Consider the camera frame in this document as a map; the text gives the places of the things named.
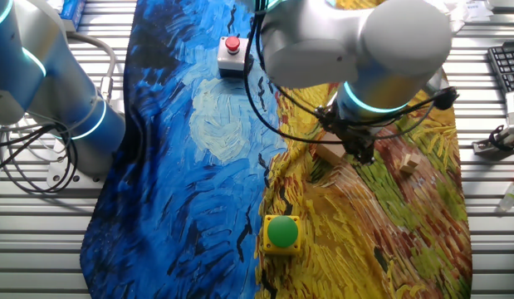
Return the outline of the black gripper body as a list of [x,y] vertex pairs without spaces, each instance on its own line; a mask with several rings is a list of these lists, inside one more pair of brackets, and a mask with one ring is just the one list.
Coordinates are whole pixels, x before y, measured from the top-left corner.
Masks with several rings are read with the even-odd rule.
[[354,125],[352,121],[342,120],[335,106],[328,106],[323,109],[322,123],[325,122],[340,123],[344,127],[343,135],[337,136],[344,143],[362,143],[370,140],[371,133],[365,126]]

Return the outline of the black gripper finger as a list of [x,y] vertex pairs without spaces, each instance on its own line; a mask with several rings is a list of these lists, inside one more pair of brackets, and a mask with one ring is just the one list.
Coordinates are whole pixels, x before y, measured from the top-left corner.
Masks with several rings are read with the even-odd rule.
[[370,143],[368,145],[355,145],[350,154],[352,154],[355,160],[362,165],[373,164],[374,143]]
[[322,127],[325,129],[326,132],[336,135],[336,136],[342,136],[343,135],[343,129],[344,127],[340,123],[330,123],[325,122],[321,124]]

